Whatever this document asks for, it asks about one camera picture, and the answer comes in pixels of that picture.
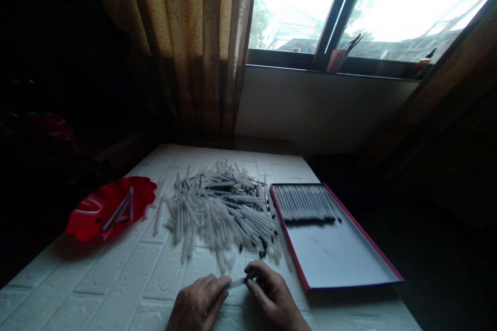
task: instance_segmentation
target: wall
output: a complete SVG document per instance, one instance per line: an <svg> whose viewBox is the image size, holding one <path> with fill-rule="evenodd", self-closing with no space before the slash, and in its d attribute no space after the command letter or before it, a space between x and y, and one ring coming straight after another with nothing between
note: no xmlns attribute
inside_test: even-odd
<svg viewBox="0 0 497 331"><path fill-rule="evenodd" d="M247 66L235 135L293 141L303 156L354 153L417 85Z"/></svg>

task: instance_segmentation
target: patterned curtain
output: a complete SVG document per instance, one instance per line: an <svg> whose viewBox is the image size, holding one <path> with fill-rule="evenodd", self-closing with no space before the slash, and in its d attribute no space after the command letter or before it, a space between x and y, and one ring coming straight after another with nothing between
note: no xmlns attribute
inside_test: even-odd
<svg viewBox="0 0 497 331"><path fill-rule="evenodd" d="M229 147L243 86L254 0L102 0L151 56L162 102L188 139Z"/></svg>

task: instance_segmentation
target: red bowl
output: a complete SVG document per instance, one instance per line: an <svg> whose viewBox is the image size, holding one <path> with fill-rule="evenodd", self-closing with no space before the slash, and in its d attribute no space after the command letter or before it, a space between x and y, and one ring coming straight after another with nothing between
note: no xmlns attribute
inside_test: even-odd
<svg viewBox="0 0 497 331"><path fill-rule="evenodd" d="M117 223L109 235L107 235L108 230L101 233L105 223L126 197L131 186L134 188L134 219ZM102 186L81 201L72 211L66 234L74 234L79 242L88 242L96 236L112 237L118 234L126 225L135 223L143 217L145 209L155 200L155 189L157 185L148 177L126 177Z"/></svg>

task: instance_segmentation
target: window frame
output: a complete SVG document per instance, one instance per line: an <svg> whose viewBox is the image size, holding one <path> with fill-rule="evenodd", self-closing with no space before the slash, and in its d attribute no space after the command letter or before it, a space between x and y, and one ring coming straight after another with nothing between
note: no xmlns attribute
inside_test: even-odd
<svg viewBox="0 0 497 331"><path fill-rule="evenodd" d="M345 31L357 0L333 0L314 54L266 49L248 49L247 64L326 71L331 52ZM406 79L416 66L413 62L348 57L338 73Z"/></svg>

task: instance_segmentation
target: table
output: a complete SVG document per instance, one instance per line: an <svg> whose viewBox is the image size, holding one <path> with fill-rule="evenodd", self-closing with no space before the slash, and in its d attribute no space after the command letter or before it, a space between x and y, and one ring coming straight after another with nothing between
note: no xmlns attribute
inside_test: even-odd
<svg viewBox="0 0 497 331"><path fill-rule="evenodd" d="M174 144L158 146L127 176L168 181L188 165L211 167L216 159L243 165L250 175L268 175L269 183L319 182L303 158ZM62 234L0 291L1 330L164 330L181 288L209 273L220 275L205 244L181 264L181 245L174 246L165 228L154 237L150 215L105 242L78 243ZM169 211L164 208L165 223ZM245 252L231 276L257 260ZM268 263L285 278L313 330L420 330L390 286L313 290L305 293L295 270ZM245 287L233 289L222 307L217 330L272 329Z"/></svg>

